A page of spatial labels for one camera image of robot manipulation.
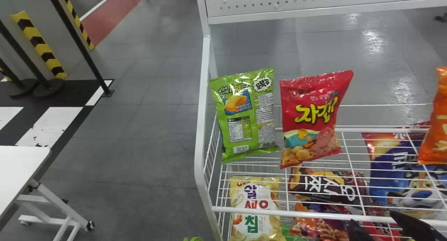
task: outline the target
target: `yellow snack bag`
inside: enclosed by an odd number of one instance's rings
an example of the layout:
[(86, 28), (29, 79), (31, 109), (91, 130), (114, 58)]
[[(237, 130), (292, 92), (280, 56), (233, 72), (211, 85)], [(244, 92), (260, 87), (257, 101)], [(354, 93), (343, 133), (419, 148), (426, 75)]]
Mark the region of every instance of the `yellow snack bag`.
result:
[[(281, 177), (230, 177), (230, 204), (236, 208), (279, 210)], [(229, 241), (286, 241), (279, 216), (232, 215)]]

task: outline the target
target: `green snack bag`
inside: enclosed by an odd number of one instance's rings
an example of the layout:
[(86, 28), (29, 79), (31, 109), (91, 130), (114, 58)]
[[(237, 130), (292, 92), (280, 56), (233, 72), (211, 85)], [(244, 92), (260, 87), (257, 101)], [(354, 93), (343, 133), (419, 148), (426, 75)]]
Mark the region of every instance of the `green snack bag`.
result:
[(210, 80), (222, 133), (222, 162), (278, 151), (273, 123), (273, 68)]

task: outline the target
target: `snack bag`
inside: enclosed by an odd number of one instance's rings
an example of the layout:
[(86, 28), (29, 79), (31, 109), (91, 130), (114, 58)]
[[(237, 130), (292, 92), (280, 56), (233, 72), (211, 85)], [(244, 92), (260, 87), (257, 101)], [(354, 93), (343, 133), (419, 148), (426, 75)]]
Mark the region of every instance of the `snack bag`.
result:
[[(230, 203), (236, 208), (279, 210), (281, 177), (230, 177)], [(285, 241), (281, 218), (253, 214), (232, 214), (229, 241)]]
[(222, 162), (278, 151), (273, 123), (273, 68), (210, 80), (222, 133)]
[(281, 168), (341, 153), (337, 110), (353, 71), (280, 80), (284, 150)]
[(388, 224), (384, 222), (363, 222), (364, 228), (371, 233), (376, 241), (401, 241), (402, 234), (397, 230), (396, 224)]
[[(428, 125), (428, 122), (415, 124)], [(431, 182), (423, 166), (416, 163), (415, 148), (420, 147), (424, 134), (362, 133), (371, 159), (371, 179), (369, 194), (374, 204), (382, 211), (374, 215), (389, 216), (389, 210), (402, 211), (418, 218), (436, 218), (444, 205), (435, 191), (447, 186), (447, 166), (426, 165)], [(447, 199), (447, 192), (439, 190), (442, 199)]]
[[(355, 172), (361, 195), (367, 195), (364, 175)], [(292, 168), (287, 191), (324, 202), (343, 203), (360, 206), (359, 193), (351, 171), (329, 171), (302, 168), (301, 164)]]
[(433, 99), (431, 127), (420, 146), (419, 164), (447, 164), (447, 67), (438, 67), (438, 91)]
[[(303, 201), (303, 198), (305, 197), (298, 196), (298, 201)], [(314, 203), (297, 203), (295, 205), (295, 211), (350, 214), (345, 207), (338, 206), (338, 208), (348, 213), (340, 212), (330, 205)], [(341, 220), (294, 217), (290, 234), (324, 241), (349, 240), (346, 225)]]

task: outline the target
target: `caster wheel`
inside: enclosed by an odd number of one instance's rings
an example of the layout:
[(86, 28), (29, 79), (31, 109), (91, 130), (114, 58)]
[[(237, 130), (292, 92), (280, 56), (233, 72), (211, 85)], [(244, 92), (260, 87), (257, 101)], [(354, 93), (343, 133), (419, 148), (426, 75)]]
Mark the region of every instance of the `caster wheel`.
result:
[(26, 221), (20, 221), (21, 225), (29, 226), (32, 224), (32, 222), (26, 222)]
[(95, 228), (95, 223), (93, 221), (89, 221), (87, 226), (85, 227), (86, 231), (91, 231)]

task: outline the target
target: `octopus cartoon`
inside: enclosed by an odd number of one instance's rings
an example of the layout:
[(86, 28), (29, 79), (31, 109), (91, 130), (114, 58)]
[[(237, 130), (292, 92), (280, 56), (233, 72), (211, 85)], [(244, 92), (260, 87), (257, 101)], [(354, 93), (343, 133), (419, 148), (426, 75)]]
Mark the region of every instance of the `octopus cartoon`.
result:
[(315, 143), (310, 147), (310, 152), (313, 155), (323, 155), (333, 149), (332, 138), (335, 133), (330, 127), (323, 128), (316, 136)]

